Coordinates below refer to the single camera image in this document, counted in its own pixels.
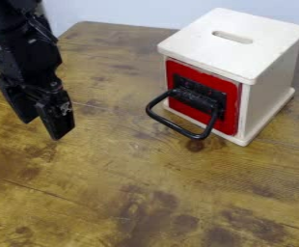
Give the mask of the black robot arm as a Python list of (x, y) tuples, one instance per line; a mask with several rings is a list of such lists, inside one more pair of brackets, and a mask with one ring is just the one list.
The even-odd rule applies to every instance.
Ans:
[(41, 119), (51, 137), (75, 127), (73, 102), (57, 69), (62, 57), (42, 0), (0, 0), (0, 91), (21, 120)]

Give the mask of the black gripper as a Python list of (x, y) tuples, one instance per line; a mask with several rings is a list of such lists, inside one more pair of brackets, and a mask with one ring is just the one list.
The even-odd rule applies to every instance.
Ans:
[(41, 116), (54, 140), (75, 127), (71, 99), (57, 76), (61, 64), (51, 32), (0, 33), (0, 91), (26, 124)]

